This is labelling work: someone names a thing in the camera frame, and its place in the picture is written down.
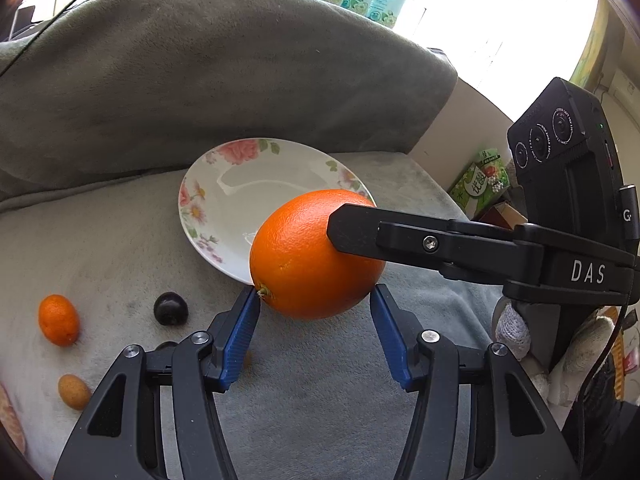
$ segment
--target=cable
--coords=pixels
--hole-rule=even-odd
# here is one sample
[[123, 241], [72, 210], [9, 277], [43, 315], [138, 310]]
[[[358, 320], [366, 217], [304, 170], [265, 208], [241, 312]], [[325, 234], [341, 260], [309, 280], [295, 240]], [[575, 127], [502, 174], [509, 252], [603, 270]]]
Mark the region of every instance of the cable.
[[[74, 5], [73, 7], [69, 7], [66, 12], [69, 12], [70, 10], [74, 10], [76, 7], [81, 6], [82, 4], [85, 4], [87, 2], [90, 2], [91, 0], [85, 0], [84, 2], [80, 2], [77, 5]], [[37, 20], [36, 22], [31, 22], [29, 25], [25, 25], [23, 28], [21, 28], [20, 30], [16, 30], [14, 32], [14, 34], [12, 35], [12, 39], [21, 39], [21, 38], [17, 38], [17, 36], [20, 36], [22, 33], [26, 32], [27, 30], [30, 30], [30, 28], [35, 27], [36, 25], [41, 24], [42, 22], [49, 22], [50, 20]]]
[[53, 23], [55, 23], [55, 22], [58, 20], [58, 18], [59, 18], [60, 16], [62, 16], [62, 14], [63, 14], [64, 12], [66, 12], [67, 10], [69, 10], [69, 8], [70, 8], [74, 3], [76, 3], [76, 1], [78, 1], [78, 0], [71, 0], [68, 4], [66, 4], [66, 5], [62, 8], [62, 10], [60, 10], [60, 12], [59, 12], [59, 13], [57, 13], [57, 14], [56, 14], [56, 15], [55, 15], [51, 20], [50, 20], [50, 22], [49, 22], [49, 23], [47, 23], [47, 25], [45, 25], [44, 27], [42, 27], [42, 28], [41, 28], [41, 29], [40, 29], [40, 30], [39, 30], [39, 31], [34, 35], [34, 37], [33, 37], [33, 38], [31, 38], [31, 39], [28, 41], [28, 43], [27, 43], [27, 44], [25, 44], [25, 45], [24, 45], [24, 47], [22, 47], [22, 48], [20, 49], [20, 52], [18, 52], [18, 54], [16, 54], [16, 55], [15, 55], [15, 57], [14, 57], [14, 58], [13, 58], [13, 59], [8, 63], [8, 64], [7, 64], [7, 66], [5, 66], [5, 67], [2, 69], [2, 72], [0, 72], [0, 77], [2, 77], [4, 74], [6, 74], [6, 71], [7, 71], [7, 70], [9, 70], [9, 69], [14, 65], [14, 63], [20, 59], [20, 56], [21, 56], [22, 54], [24, 54], [24, 53], [25, 53], [25, 51], [26, 51], [26, 50], [27, 50], [27, 49], [28, 49], [28, 48], [33, 44], [33, 42], [34, 42], [34, 41], [36, 41], [36, 40], [37, 40], [37, 39], [38, 39], [38, 38], [39, 38], [39, 37], [44, 33], [44, 31], [45, 31], [45, 30], [47, 30], [47, 29], [48, 29], [48, 28], [49, 28]]
[[585, 392], [587, 390], [587, 387], [591, 383], [591, 380], [594, 378], [594, 376], [596, 375], [598, 370], [600, 370], [600, 367], [602, 366], [602, 363], [607, 358], [607, 356], [609, 355], [609, 352], [611, 352], [611, 349], [613, 348], [614, 343], [616, 342], [616, 338], [618, 337], [618, 334], [620, 333], [620, 329], [622, 328], [622, 324], [625, 321], [626, 308], [627, 307], [628, 307], [628, 304], [624, 304], [623, 306], [620, 307], [620, 312], [618, 313], [618, 320], [616, 321], [616, 325], [613, 328], [613, 332], [611, 333], [611, 337], [607, 341], [607, 344], [605, 345], [604, 350], [602, 351], [602, 353], [596, 359], [596, 362], [593, 364], [593, 367], [591, 367], [591, 370], [589, 370], [589, 373], [585, 377], [584, 382], [582, 383], [582, 386], [580, 387], [580, 391], [578, 391], [578, 396], [575, 399], [575, 407], [577, 409], [577, 413], [576, 413], [576, 415], [577, 415], [577, 425], [578, 425], [578, 428], [577, 428], [577, 430], [578, 430], [577, 465], [578, 465], [578, 472], [580, 474], [580, 477], [582, 477], [582, 469], [584, 468], [584, 432], [585, 432], [585, 428], [584, 428], [584, 394], [585, 394]]

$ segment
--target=hand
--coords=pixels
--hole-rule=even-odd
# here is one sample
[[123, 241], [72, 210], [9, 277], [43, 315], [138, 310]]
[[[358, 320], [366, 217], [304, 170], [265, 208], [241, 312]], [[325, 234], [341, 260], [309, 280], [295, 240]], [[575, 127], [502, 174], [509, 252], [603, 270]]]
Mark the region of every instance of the hand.
[[569, 348], [558, 364], [548, 373], [529, 353], [529, 328], [511, 305], [511, 300], [500, 298], [496, 310], [501, 310], [502, 313], [494, 329], [494, 339], [507, 345], [520, 361], [523, 370], [562, 430], [582, 383], [613, 332], [612, 320], [596, 314], [587, 318], [574, 334]]

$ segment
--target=gray fabric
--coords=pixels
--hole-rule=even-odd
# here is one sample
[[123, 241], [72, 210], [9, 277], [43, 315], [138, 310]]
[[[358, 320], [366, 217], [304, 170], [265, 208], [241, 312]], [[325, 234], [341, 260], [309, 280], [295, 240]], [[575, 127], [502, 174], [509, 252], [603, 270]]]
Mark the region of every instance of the gray fabric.
[[[158, 171], [151, 171], [149, 173], [159, 173]], [[12, 209], [20, 209], [28, 207], [30, 205], [39, 204], [41, 202], [51, 202], [52, 200], [60, 200], [61, 198], [72, 196], [78, 193], [84, 193], [91, 191], [92, 189], [98, 189], [104, 186], [111, 186], [119, 182], [128, 182], [134, 180], [139, 176], [123, 176], [121, 178], [114, 178], [113, 180], [103, 180], [101, 182], [92, 182], [91, 184], [84, 184], [84, 186], [66, 187], [63, 189], [53, 189], [51, 191], [40, 191], [37, 193], [29, 193], [26, 195], [13, 196], [2, 200], [0, 202], [0, 213], [4, 211], [11, 211]]]
[[[26, 41], [0, 43], [0, 67]], [[186, 168], [242, 137], [408, 153], [455, 81], [317, 0], [91, 0], [0, 79], [0, 201]]]
[[[336, 157], [380, 207], [464, 218], [405, 155]], [[28, 458], [44, 478], [78, 417], [58, 398], [60, 375], [76, 374], [95, 388], [126, 345], [149, 350], [180, 340], [228, 309], [242, 287], [206, 263], [182, 232], [176, 200], [183, 174], [145, 176], [0, 215], [0, 381], [22, 421]], [[489, 343], [499, 288], [396, 264], [387, 264], [381, 282], [426, 327], [457, 344]], [[189, 303], [187, 325], [155, 322], [154, 299], [166, 290]], [[65, 294], [80, 313], [81, 337], [71, 348], [53, 346], [38, 329], [37, 306], [52, 293]], [[315, 322], [286, 319], [265, 306], [250, 350], [251, 367], [216, 396], [239, 478], [393, 478], [415, 395], [393, 382], [366, 301]], [[168, 471], [177, 479], [166, 404]], [[464, 416], [459, 425], [466, 426]], [[461, 460], [455, 467], [460, 477]]]

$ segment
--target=floral plate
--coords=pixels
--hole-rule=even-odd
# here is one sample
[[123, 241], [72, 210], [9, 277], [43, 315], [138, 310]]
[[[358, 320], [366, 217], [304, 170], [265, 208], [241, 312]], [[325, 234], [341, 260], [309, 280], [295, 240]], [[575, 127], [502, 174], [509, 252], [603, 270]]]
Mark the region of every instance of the floral plate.
[[316, 189], [349, 189], [373, 202], [364, 184], [323, 152], [290, 140], [233, 140], [187, 171], [178, 196], [180, 222], [205, 260], [251, 285], [249, 250], [262, 223]]

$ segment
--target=pink flower pattern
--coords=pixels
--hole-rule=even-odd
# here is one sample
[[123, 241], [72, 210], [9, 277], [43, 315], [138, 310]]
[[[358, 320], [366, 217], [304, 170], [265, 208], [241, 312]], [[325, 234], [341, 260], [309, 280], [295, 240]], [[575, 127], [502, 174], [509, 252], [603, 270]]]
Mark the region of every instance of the pink flower pattern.
[[373, 202], [371, 195], [364, 189], [361, 181], [359, 181], [357, 177], [353, 173], [351, 173], [351, 171], [347, 170], [347, 168], [340, 168], [340, 179], [338, 179], [338, 186], [343, 189], [348, 189], [349, 191], [356, 192], [360, 196], [363, 196], [367, 200]]
[[227, 162], [237, 166], [246, 160], [252, 160], [258, 157], [258, 140], [234, 140], [218, 148], [218, 153], [222, 155]]
[[212, 257], [213, 260], [217, 261], [219, 264], [222, 263], [222, 258], [220, 258], [220, 256], [218, 256], [216, 254], [216, 249], [213, 247], [212, 244], [217, 244], [218, 243], [218, 239], [214, 238], [213, 236], [210, 236], [209, 238], [205, 238], [202, 233], [200, 234], [200, 237], [198, 238], [198, 240], [196, 241], [196, 245], [201, 248], [203, 251], [206, 251], [209, 256]]
[[221, 264], [223, 262], [222, 257], [216, 253], [215, 245], [218, 243], [218, 239], [209, 236], [208, 238], [202, 234], [202, 232], [198, 232], [198, 229], [194, 227], [193, 221], [196, 224], [203, 225], [206, 222], [207, 216], [202, 208], [202, 206], [198, 203], [199, 200], [204, 201], [205, 195], [204, 188], [198, 183], [198, 181], [193, 181], [193, 195], [189, 194], [189, 189], [187, 188], [186, 178], [180, 184], [180, 195], [178, 199], [178, 203], [180, 205], [180, 214], [182, 216], [182, 222], [189, 236], [191, 237], [193, 243], [206, 252], [212, 260]]
[[191, 204], [189, 214], [200, 225], [204, 224], [204, 221], [207, 219], [204, 210], [197, 204]]
[[182, 181], [182, 184], [180, 184], [180, 198], [178, 199], [178, 201], [180, 203], [180, 207], [185, 207], [191, 201], [189, 191], [187, 191], [186, 179], [184, 179]]

